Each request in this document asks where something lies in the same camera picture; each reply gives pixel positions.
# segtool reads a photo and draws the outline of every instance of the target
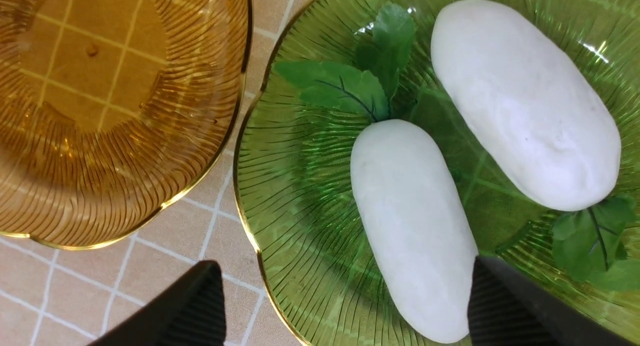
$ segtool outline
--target daikon radish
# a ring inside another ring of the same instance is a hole
[[[366,237],[400,314],[432,341],[464,338],[478,247],[434,140],[402,120],[373,123],[356,139],[350,174]]]
[[[612,191],[615,121],[571,59],[517,11],[489,0],[446,6],[431,58],[469,129],[531,200],[570,212]]]

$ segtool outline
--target glass plate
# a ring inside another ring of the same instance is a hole
[[[640,293],[576,284],[551,255],[558,216],[511,184],[439,86],[430,62],[435,17],[457,0],[314,0],[288,25],[272,54],[279,61],[352,63],[380,7],[394,2],[417,24],[416,43],[393,107],[436,141],[458,176],[473,236],[551,294],[640,344]],[[640,201],[640,0],[495,0],[522,13],[576,63],[622,135],[616,193]],[[270,69],[237,144],[238,208],[270,299],[303,342],[314,345],[432,345],[393,305],[363,232],[350,185],[350,153],[368,121],[302,104]],[[640,258],[640,227],[624,232]],[[467,337],[459,345],[469,345]]]
[[[0,0],[0,235],[123,239],[210,170],[251,0]]]

